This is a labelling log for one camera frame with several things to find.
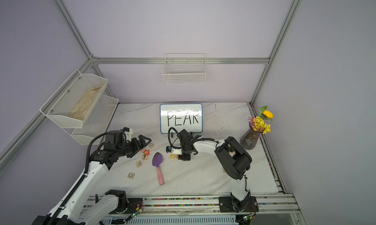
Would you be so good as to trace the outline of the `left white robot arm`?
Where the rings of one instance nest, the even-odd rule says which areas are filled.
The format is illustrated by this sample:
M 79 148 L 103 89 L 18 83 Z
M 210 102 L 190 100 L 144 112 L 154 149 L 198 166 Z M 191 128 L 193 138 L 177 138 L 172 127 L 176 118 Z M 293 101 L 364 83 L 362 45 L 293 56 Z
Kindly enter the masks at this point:
M 142 212 L 142 199 L 129 201 L 126 192 L 111 189 L 91 208 L 82 213 L 82 209 L 96 185 L 122 157 L 134 157 L 151 143 L 151 139 L 143 135 L 132 137 L 132 130 L 123 128 L 109 131 L 95 137 L 88 145 L 85 168 L 81 176 L 47 215 L 38 216 L 35 225 L 97 225 L 101 224 L 111 212 L 129 213 L 126 222 Z

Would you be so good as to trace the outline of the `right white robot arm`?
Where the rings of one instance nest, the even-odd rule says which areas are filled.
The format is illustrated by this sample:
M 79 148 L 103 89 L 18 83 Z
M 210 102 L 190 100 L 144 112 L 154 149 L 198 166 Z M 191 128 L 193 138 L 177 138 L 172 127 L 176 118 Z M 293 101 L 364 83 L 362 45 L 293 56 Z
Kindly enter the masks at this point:
M 232 190 L 229 196 L 219 197 L 220 212 L 259 212 L 257 200 L 247 189 L 246 172 L 250 169 L 252 158 L 249 153 L 233 138 L 224 140 L 205 138 L 182 130 L 177 133 L 180 146 L 172 145 L 179 150 L 178 159 L 191 160 L 192 154 L 209 153 L 217 157 L 225 173 L 232 179 Z

